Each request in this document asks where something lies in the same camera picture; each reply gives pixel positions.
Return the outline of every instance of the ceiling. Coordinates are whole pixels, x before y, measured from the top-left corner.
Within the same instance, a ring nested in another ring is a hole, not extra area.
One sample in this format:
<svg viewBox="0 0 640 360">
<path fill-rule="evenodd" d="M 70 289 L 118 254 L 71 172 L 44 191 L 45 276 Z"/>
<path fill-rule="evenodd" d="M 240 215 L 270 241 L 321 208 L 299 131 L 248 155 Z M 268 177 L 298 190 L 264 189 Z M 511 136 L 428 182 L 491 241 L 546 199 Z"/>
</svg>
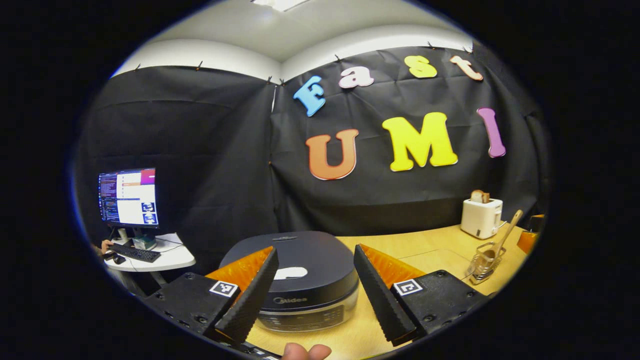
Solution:
<svg viewBox="0 0 640 360">
<path fill-rule="evenodd" d="M 283 62 L 308 47 L 345 33 L 399 24 L 463 33 L 403 0 L 309 0 L 286 12 L 249 0 L 224 0 L 203 8 L 147 43 L 209 40 L 243 47 Z"/>
</svg>

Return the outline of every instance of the ceiling light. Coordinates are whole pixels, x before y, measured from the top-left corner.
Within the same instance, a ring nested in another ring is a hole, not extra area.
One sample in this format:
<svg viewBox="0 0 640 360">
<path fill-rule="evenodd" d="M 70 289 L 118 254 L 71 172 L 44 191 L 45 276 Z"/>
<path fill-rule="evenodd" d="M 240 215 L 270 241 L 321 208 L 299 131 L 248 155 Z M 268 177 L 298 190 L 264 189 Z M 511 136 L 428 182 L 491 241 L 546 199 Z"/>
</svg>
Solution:
<svg viewBox="0 0 640 360">
<path fill-rule="evenodd" d="M 254 4 L 270 6 L 279 12 L 285 12 L 307 1 L 309 0 L 251 0 Z"/>
</svg>

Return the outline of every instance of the utensil holder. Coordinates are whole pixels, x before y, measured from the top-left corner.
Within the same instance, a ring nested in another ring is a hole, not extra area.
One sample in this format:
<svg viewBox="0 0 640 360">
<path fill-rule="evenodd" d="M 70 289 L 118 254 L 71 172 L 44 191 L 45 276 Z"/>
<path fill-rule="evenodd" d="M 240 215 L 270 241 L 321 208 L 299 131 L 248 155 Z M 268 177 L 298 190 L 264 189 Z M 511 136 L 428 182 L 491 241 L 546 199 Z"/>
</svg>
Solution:
<svg viewBox="0 0 640 360">
<path fill-rule="evenodd" d="M 489 250 L 493 244 L 494 242 L 491 241 L 478 246 L 474 258 L 471 259 L 471 264 L 469 264 L 465 276 L 469 276 L 469 280 L 473 285 L 478 285 L 487 280 L 502 261 L 504 253 L 507 252 L 507 249 L 503 247 L 495 258 L 489 258 L 484 252 Z"/>
</svg>

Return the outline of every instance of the rice cooker lid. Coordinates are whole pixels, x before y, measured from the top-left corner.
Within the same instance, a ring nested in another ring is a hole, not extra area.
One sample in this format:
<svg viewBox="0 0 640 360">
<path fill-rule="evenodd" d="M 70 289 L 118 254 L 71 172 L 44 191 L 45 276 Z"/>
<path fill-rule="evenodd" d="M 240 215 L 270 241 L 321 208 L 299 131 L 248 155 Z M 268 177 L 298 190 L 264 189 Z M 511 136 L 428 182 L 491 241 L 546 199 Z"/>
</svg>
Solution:
<svg viewBox="0 0 640 360">
<path fill-rule="evenodd" d="M 273 280 L 263 310 L 302 311 L 336 302 L 356 290 L 358 275 L 353 253 L 334 236 L 298 231 L 254 236 L 235 244 L 220 263 L 223 267 L 266 247 L 278 251 L 279 269 L 303 267 L 303 277 Z"/>
</svg>

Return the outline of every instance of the monitor screen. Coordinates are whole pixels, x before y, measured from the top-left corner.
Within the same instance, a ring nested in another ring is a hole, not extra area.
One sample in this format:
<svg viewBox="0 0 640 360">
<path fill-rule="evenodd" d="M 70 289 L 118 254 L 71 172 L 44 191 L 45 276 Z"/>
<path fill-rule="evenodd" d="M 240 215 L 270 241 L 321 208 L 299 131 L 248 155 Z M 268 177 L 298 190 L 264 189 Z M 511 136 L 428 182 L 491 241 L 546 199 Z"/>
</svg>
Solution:
<svg viewBox="0 0 640 360">
<path fill-rule="evenodd" d="M 154 168 L 100 174 L 98 194 L 102 221 L 113 225 L 158 227 Z"/>
</svg>

